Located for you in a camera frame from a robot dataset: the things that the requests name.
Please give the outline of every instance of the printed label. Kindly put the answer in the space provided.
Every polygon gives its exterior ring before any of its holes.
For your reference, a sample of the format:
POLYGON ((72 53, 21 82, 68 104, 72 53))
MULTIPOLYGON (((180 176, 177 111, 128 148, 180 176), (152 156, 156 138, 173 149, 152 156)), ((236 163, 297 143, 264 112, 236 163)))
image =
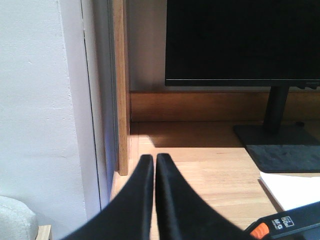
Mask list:
POLYGON ((292 221, 291 217, 289 217, 289 216, 282 217, 281 221, 286 228, 289 228, 289 227, 292 227, 295 225, 294 222, 292 221))
POLYGON ((281 224, 279 219, 272 220, 272 224, 273 224, 274 228, 277 229, 277 230, 281 230, 281 229, 284 228, 284 226, 282 226, 282 224, 281 224))

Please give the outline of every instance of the orange button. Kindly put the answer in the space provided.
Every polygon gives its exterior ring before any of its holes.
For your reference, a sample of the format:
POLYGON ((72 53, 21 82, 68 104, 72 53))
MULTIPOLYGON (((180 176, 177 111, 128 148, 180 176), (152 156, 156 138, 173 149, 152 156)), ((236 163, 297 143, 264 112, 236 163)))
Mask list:
POLYGON ((268 226, 264 222, 262 222, 250 233, 250 235, 258 240, 261 240, 269 232, 270 231, 268 226))

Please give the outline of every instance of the monitor base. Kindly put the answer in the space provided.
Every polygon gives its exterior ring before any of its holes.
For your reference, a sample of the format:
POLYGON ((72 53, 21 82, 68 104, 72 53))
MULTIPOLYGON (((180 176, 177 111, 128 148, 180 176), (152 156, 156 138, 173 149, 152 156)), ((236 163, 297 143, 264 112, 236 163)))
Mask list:
POLYGON ((261 125, 233 127, 260 171, 265 173, 320 173, 320 142, 303 127, 281 126, 277 134, 261 125))

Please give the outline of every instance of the monitor stand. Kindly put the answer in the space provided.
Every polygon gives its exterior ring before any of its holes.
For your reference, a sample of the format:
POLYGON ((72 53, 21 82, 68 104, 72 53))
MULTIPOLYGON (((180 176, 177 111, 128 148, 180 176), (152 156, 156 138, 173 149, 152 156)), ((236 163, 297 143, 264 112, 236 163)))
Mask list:
POLYGON ((233 129, 260 171, 318 173, 320 142, 299 124, 281 126, 288 92, 288 86, 272 86, 263 125, 233 129))

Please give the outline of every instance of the white cushion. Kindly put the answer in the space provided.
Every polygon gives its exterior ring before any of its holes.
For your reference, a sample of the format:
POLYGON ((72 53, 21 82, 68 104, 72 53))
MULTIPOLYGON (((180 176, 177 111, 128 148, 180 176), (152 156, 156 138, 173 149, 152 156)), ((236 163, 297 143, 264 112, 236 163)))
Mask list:
POLYGON ((36 214, 16 199, 0 196, 0 240, 35 240, 36 214))

